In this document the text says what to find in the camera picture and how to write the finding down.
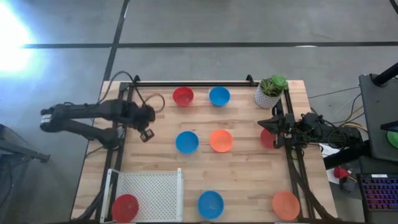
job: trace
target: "green leaves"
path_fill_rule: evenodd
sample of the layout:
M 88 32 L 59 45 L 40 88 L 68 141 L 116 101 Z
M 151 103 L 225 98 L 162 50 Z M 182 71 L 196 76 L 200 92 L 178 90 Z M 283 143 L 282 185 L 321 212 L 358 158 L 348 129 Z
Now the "green leaves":
M 273 75 L 271 78 L 264 79 L 260 83 L 262 92 L 271 97 L 279 96 L 282 90 L 288 89 L 286 78 L 282 75 Z

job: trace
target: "wooden table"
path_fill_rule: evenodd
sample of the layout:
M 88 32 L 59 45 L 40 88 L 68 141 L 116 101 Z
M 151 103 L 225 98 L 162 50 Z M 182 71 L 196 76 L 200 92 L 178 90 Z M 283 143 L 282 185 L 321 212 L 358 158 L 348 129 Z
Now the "wooden table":
M 108 87 L 105 82 L 102 93 Z M 264 149 L 259 136 L 262 128 L 257 121 L 270 118 L 271 111 L 259 108 L 254 102 L 254 87 L 228 87 L 229 103 L 221 108 L 211 105 L 208 94 L 211 87 L 193 87 L 192 105 L 179 108 L 173 102 L 175 87 L 140 87 L 143 98 L 153 93 L 164 96 L 166 106 L 150 124 L 155 137 L 147 143 L 139 133 L 129 129 L 121 172 L 140 170 L 177 170 L 184 173 L 184 218 L 185 222 L 204 219 L 197 212 L 197 200 L 205 190 L 216 190 L 224 199 L 224 212 L 215 222 L 273 222 L 280 218 L 272 210 L 272 198 L 280 191 L 291 191 L 285 150 Z M 289 81 L 290 97 L 296 119 L 310 111 L 304 82 Z M 117 98 L 119 82 L 114 82 L 107 100 Z M 134 92 L 133 100 L 141 105 Z M 147 103 L 155 110 L 161 106 L 160 98 Z M 108 128 L 111 122 L 95 119 L 95 126 Z M 234 137 L 232 149 L 217 153 L 209 145 L 210 134 L 216 129 L 226 129 Z M 193 131 L 199 137 L 199 147 L 193 154 L 177 151 L 175 138 L 182 131 Z M 101 146 L 91 142 L 88 152 Z M 90 155 L 84 163 L 72 218 L 79 216 L 98 193 L 103 175 L 106 151 Z M 336 217 L 336 208 L 318 146 L 305 149 L 305 167 L 312 192 L 328 212 Z M 303 193 L 300 196 L 303 212 L 306 205 Z

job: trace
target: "green object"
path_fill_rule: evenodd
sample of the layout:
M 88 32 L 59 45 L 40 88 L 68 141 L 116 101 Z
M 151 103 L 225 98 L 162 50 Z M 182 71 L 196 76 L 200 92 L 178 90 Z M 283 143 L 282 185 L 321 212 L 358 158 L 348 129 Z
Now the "green object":
M 271 78 L 264 79 L 260 86 L 262 92 L 271 97 L 279 96 L 282 90 L 288 89 L 286 78 L 282 75 L 273 75 Z
M 387 132 L 387 138 L 392 146 L 398 148 L 398 133 L 389 131 Z

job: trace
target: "concrete floor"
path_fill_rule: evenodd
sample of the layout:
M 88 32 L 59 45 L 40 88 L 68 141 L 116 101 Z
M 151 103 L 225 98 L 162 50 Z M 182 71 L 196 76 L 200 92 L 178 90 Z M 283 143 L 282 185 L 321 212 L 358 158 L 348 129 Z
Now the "concrete floor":
M 17 44 L 111 43 L 123 0 L 0 1 L 0 123 L 17 131 L 46 164 L 32 161 L 8 223 L 68 220 L 87 141 L 39 129 L 40 110 L 98 99 L 110 49 L 25 49 Z M 134 0 L 120 43 L 398 41 L 388 0 Z M 358 86 L 358 75 L 397 62 L 398 47 L 120 49 L 112 73 L 142 80 L 242 80 L 272 74 L 305 80 L 309 96 Z M 310 100 L 330 121 L 349 114 L 359 89 Z M 358 119 L 365 125 L 364 118 Z M 360 221 L 361 204 L 332 187 L 338 214 Z

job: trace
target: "keyboard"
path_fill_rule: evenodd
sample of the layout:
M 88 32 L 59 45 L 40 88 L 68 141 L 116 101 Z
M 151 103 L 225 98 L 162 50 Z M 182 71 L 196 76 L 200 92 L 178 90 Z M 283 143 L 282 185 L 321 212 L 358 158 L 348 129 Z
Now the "keyboard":
M 358 175 L 364 208 L 370 212 L 398 211 L 398 175 Z

